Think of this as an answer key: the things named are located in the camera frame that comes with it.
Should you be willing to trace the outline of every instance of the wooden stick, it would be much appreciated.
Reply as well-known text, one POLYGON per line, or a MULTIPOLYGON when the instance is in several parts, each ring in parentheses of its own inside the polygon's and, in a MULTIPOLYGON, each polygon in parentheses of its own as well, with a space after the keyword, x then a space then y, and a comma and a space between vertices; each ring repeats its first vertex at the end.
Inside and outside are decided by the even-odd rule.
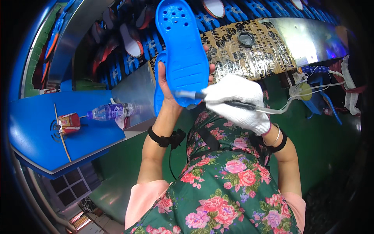
MULTIPOLYGON (((58 118, 57 118, 57 110, 56 110, 56 103, 54 103, 54 105, 55 105, 56 122, 58 122, 58 118)), ((64 149, 65 149, 66 155, 68 156, 69 162, 71 162, 70 155, 69 155, 69 153, 68 153, 68 149, 66 148, 65 140, 64 140, 64 137, 62 136, 62 133, 60 133, 60 137, 61 137, 61 141, 62 141, 62 144, 63 144, 63 146, 64 146, 64 149)))

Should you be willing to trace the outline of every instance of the green floor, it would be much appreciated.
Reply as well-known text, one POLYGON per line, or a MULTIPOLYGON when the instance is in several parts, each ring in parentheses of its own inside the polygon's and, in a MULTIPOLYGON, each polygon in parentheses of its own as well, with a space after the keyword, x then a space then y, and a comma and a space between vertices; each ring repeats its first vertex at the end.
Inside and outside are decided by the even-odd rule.
MULTIPOLYGON (((265 79, 271 108, 281 108, 287 100, 277 76, 265 79)), ((195 120, 195 111, 184 110, 176 129, 186 133, 195 120)), ((326 115, 314 115, 306 119, 310 112, 298 100, 292 102, 289 110, 282 115, 273 115, 271 121, 278 123, 296 146, 301 174, 301 186, 305 194, 312 186, 323 180, 334 170, 349 166, 359 142, 360 119, 352 115, 339 115, 343 125, 326 115)), ((90 195, 92 201, 119 223, 125 219, 131 187, 136 184, 141 163, 141 151, 146 133, 142 133, 120 144, 112 146, 110 152, 96 159, 100 165, 104 181, 90 195)), ((168 166, 169 150, 163 161, 163 176, 173 181, 168 166)), ((186 140, 172 153, 172 169, 179 174, 186 163, 186 140)), ((278 179, 275 157, 270 160, 271 174, 278 179)))

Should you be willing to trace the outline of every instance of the hand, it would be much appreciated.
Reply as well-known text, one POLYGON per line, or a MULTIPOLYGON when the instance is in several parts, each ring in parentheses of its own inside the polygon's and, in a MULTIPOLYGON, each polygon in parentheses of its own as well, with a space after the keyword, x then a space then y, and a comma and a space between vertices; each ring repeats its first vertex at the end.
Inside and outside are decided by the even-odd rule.
MULTIPOLYGON (((207 52, 209 47, 207 45, 204 45, 203 47, 204 47, 205 52, 207 52)), ((174 99, 173 95, 170 92, 168 83, 166 81, 166 73, 165 73, 164 63, 159 62, 158 67, 159 67, 159 85, 160 85, 160 88, 161 88, 161 90, 164 94, 164 97, 165 97, 162 105, 167 105, 167 106, 171 106, 171 107, 174 107, 174 108, 182 109, 183 107, 181 107, 176 102, 176 100, 174 99)), ((215 70, 215 65, 210 64, 209 65, 209 74, 212 74, 214 72, 214 70, 215 70)), ((210 82, 213 81, 213 76, 212 75, 209 75, 209 81, 210 82)))
POLYGON ((223 103, 238 100, 263 107, 263 93, 258 83, 229 74, 223 77, 220 82, 203 89, 202 93, 206 94, 204 102, 208 109, 231 120, 236 125, 252 130, 257 135, 269 131, 270 120, 265 113, 223 103))

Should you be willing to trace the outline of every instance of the black cable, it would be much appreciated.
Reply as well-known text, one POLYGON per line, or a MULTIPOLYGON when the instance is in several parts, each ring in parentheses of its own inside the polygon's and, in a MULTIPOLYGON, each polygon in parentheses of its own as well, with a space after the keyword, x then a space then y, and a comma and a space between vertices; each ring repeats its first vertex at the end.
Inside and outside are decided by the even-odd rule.
POLYGON ((171 150, 170 150, 170 154, 169 154, 169 169, 170 169, 171 175, 174 177, 175 180, 177 180, 176 177, 175 177, 174 174, 173 174, 173 171, 171 170, 170 159, 171 159, 171 152, 172 152, 172 151, 173 151, 173 150, 171 149, 171 150))

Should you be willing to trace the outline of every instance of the plastic water bottle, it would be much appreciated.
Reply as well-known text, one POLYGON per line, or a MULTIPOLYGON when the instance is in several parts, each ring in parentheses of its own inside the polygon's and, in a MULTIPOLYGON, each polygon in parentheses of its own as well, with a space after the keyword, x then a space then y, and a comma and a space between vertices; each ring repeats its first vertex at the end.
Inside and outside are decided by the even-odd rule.
POLYGON ((131 103, 107 104, 96 107, 92 111, 88 111, 87 118, 99 121, 106 121, 119 117, 130 116, 132 112, 133 106, 131 103))

